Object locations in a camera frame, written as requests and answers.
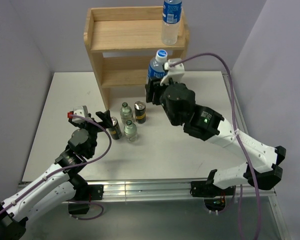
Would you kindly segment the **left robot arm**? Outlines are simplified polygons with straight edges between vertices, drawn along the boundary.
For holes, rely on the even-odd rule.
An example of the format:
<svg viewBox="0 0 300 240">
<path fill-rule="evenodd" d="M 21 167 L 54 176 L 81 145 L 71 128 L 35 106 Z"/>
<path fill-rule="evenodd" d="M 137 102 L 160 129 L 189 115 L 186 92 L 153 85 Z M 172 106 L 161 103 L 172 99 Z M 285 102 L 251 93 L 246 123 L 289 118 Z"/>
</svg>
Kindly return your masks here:
<svg viewBox="0 0 300 240">
<path fill-rule="evenodd" d="M 70 215 L 77 219 L 92 205 L 91 189 L 79 172 L 94 163 L 98 133 L 113 126 L 109 110 L 98 111 L 96 122 L 85 106 L 68 112 L 70 124 L 77 127 L 65 150 L 54 163 L 25 188 L 0 201 L 0 240 L 18 240 L 26 232 L 30 221 L 55 206 L 70 202 Z"/>
</svg>

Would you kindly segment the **aluminium side rail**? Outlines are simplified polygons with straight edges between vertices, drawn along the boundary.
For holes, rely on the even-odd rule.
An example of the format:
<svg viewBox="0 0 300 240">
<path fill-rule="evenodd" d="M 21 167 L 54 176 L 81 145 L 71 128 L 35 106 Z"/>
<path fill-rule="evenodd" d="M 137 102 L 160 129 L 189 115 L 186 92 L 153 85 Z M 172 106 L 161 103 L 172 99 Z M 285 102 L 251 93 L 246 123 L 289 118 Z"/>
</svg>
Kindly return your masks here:
<svg viewBox="0 0 300 240">
<path fill-rule="evenodd" d="M 222 71 L 221 72 L 222 74 L 222 77 L 223 77 L 223 80 L 224 80 L 224 84 L 226 86 L 226 89 L 228 91 L 228 94 L 229 94 L 229 99 L 232 100 L 232 97 L 231 97 L 231 85 L 230 85 L 230 80 L 229 80 L 229 75 L 227 74 L 226 71 Z M 241 111 L 241 108 L 240 108 L 240 105 L 239 105 L 239 102 L 238 102 L 238 98 L 236 96 L 236 92 L 233 91 L 233 97 L 234 97 L 234 111 L 235 111 L 235 114 L 236 114 L 236 124 L 237 126 L 239 127 L 240 130 L 244 131 L 245 133 L 248 134 L 248 129 L 247 129 L 247 126 L 246 126 L 246 123 L 245 123 L 245 120 L 244 120 L 244 117 L 243 117 L 243 114 L 242 114 L 242 111 Z M 279 232 L 279 239 L 280 240 L 291 240 L 291 236 L 290 236 L 290 233 L 288 231 L 288 227 L 285 223 L 285 220 L 284 220 L 284 217 L 283 217 L 283 213 L 281 211 L 281 208 L 279 206 L 279 202 L 278 202 L 278 199 L 277 199 L 277 193 L 274 192 L 274 195 L 271 195 L 271 196 L 268 196 L 268 201 L 269 201 L 269 205 L 270 205 L 270 208 L 271 208 L 271 211 L 272 211 L 272 215 L 273 215 L 273 218 L 274 218 L 274 222 L 275 222 L 275 225 L 278 229 L 278 232 Z"/>
</svg>

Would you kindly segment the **wooden two-tier shelf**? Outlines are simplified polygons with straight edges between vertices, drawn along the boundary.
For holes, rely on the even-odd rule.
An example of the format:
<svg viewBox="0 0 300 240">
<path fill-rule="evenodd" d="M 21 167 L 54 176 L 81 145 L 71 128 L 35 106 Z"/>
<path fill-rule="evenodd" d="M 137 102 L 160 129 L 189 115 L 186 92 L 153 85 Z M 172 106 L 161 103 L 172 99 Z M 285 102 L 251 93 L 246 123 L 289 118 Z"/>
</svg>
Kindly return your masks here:
<svg viewBox="0 0 300 240">
<path fill-rule="evenodd" d="M 141 52 L 165 49 L 173 58 L 185 58 L 190 31 L 185 13 L 181 14 L 177 42 L 165 45 L 161 41 L 162 6 L 128 6 L 89 8 L 83 41 L 100 91 L 103 105 L 110 107 L 110 89 L 140 86 L 151 56 Z M 137 52 L 135 56 L 105 57 L 105 53 Z"/>
</svg>

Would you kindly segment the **black can yellow label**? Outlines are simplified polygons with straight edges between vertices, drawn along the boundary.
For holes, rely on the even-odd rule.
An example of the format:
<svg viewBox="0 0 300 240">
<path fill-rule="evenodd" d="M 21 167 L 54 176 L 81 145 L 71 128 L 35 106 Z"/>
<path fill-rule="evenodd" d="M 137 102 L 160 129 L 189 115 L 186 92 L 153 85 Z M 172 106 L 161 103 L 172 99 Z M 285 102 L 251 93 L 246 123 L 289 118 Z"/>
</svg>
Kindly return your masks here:
<svg viewBox="0 0 300 240">
<path fill-rule="evenodd" d="M 146 122 L 146 104 L 143 101 L 136 101 L 134 103 L 135 121 L 138 124 Z"/>
</svg>

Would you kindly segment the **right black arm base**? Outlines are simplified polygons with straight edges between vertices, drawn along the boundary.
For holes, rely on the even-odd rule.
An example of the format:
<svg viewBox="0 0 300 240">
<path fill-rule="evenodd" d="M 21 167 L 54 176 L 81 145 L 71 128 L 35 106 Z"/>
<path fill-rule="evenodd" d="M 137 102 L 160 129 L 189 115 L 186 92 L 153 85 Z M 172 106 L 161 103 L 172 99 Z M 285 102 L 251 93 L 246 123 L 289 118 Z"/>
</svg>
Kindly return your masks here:
<svg viewBox="0 0 300 240">
<path fill-rule="evenodd" d="M 213 184 L 207 184 L 206 180 L 191 181 L 189 193 L 194 198 L 202 198 L 205 210 L 217 216 L 234 203 L 236 187 L 221 189 Z"/>
</svg>

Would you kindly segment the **clear glass bottle green cap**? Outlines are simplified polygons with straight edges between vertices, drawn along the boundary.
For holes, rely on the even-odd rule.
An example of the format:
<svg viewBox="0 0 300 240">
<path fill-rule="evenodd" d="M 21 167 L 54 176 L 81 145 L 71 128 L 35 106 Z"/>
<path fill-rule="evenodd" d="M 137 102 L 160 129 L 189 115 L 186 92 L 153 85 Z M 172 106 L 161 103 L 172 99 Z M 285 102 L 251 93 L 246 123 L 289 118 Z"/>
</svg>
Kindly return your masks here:
<svg viewBox="0 0 300 240">
<path fill-rule="evenodd" d="M 120 118 L 124 125 L 127 124 L 127 121 L 133 121 L 133 111 L 132 108 L 128 105 L 127 102 L 123 102 L 120 109 Z"/>
</svg>

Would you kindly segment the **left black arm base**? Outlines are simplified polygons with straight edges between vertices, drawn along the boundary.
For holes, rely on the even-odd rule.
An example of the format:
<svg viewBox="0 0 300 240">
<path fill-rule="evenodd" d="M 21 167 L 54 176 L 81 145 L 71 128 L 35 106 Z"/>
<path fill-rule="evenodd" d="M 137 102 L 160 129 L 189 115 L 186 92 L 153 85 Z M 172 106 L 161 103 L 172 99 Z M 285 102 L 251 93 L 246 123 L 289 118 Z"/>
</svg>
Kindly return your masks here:
<svg viewBox="0 0 300 240">
<path fill-rule="evenodd" d="M 102 184 L 87 184 L 82 188 L 78 188 L 73 198 L 68 200 L 68 213 L 71 218 L 81 221 L 89 221 L 99 218 L 104 213 L 104 207 L 96 202 L 102 200 L 104 186 Z M 100 213 L 91 217 L 80 217 L 86 215 L 93 206 L 100 208 Z"/>
</svg>

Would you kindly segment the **blue label water bottle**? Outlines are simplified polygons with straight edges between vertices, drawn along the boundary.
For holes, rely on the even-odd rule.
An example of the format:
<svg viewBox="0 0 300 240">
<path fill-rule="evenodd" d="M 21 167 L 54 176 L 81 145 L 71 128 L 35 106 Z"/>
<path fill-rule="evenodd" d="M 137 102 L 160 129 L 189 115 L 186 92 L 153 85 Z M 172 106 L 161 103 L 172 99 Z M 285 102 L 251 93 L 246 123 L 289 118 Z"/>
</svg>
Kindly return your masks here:
<svg viewBox="0 0 300 240">
<path fill-rule="evenodd" d="M 161 41 L 163 44 L 171 46 L 177 42 L 181 15 L 181 0 L 165 0 L 163 2 L 161 28 Z"/>
</svg>

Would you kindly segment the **front clear glass bottle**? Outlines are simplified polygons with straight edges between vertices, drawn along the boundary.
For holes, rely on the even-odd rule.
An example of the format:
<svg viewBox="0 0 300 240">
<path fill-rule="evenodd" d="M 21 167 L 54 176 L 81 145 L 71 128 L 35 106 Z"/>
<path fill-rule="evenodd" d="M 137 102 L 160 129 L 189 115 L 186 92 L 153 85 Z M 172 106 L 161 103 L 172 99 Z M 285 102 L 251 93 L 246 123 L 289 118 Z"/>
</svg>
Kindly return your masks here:
<svg viewBox="0 0 300 240">
<path fill-rule="evenodd" d="M 138 139 L 137 126 L 132 120 L 127 120 L 124 126 L 124 135 L 129 142 L 135 142 Z"/>
</svg>

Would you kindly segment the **aluminium front rail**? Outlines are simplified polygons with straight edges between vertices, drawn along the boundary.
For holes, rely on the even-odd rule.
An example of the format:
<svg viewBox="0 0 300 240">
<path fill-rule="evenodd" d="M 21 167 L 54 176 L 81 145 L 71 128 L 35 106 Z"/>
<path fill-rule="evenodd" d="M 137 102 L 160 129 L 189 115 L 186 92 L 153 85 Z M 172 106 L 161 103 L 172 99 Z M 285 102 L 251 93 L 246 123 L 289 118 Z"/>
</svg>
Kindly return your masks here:
<svg viewBox="0 0 300 240">
<path fill-rule="evenodd" d="M 190 200 L 192 197 L 191 182 L 202 182 L 205 179 L 155 179 L 155 180 L 126 180 L 126 181 L 87 181 L 92 201 L 110 202 L 147 202 L 147 201 L 173 201 Z M 54 201 L 57 205 L 66 201 L 66 197 L 73 197 L 70 186 L 63 183 L 56 187 L 38 204 Z M 255 197 L 255 188 L 245 183 L 243 197 Z"/>
</svg>

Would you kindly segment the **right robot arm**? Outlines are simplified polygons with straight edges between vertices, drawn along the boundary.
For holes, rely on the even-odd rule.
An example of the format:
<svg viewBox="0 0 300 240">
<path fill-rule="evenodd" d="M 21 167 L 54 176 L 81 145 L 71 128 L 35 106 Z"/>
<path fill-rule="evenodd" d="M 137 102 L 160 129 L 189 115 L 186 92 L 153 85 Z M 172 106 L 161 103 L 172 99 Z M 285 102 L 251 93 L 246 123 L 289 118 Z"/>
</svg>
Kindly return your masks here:
<svg viewBox="0 0 300 240">
<path fill-rule="evenodd" d="M 205 196 L 214 197 L 242 184 L 268 191 L 282 180 L 283 146 L 263 144 L 235 128 L 219 112 L 196 104 L 195 92 L 184 83 L 170 79 L 162 84 L 161 79 L 150 78 L 145 91 L 146 102 L 162 106 L 173 126 L 182 126 L 189 136 L 220 146 L 245 161 L 236 167 L 211 170 L 201 187 Z"/>
</svg>

